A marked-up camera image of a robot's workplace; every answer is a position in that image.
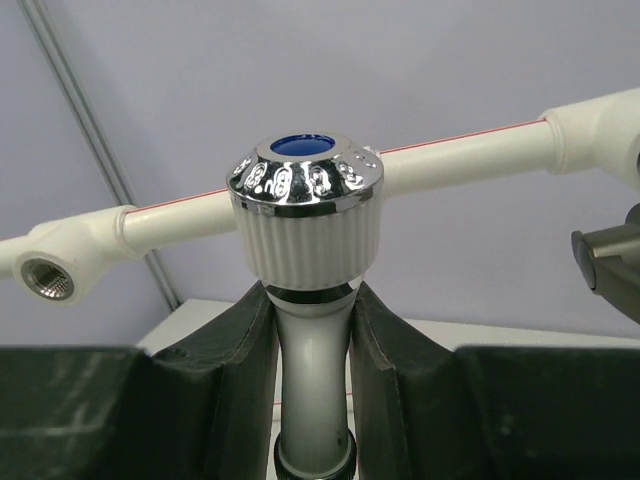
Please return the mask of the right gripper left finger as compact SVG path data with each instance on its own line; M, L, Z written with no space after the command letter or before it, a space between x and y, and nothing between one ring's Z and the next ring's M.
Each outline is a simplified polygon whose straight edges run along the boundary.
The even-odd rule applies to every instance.
M182 340L134 347L5 347L5 479L262 479L277 338L255 284Z

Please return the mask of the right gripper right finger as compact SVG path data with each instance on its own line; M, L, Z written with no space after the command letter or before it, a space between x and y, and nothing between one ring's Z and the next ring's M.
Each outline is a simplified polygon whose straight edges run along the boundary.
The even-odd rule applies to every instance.
M448 350L362 286L350 345L364 479L635 479L639 353Z

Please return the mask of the white PVC pipe frame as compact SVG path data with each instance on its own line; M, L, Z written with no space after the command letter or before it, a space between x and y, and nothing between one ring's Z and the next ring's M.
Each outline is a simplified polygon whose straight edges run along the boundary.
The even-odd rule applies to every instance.
M637 188L639 93L627 90L549 109L532 122L375 152L384 167L383 203L534 171L598 168ZM39 224L2 242L1 274L40 299L73 305L119 263L232 231L239 230L226 185L145 208L125 205Z

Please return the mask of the white plastic faucet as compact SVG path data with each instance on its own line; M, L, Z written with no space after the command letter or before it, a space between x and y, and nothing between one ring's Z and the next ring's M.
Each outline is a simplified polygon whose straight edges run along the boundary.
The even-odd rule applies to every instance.
M281 479L351 479L346 358L364 273L377 255L384 167L328 132L261 141L226 178L250 271L275 309L281 348Z

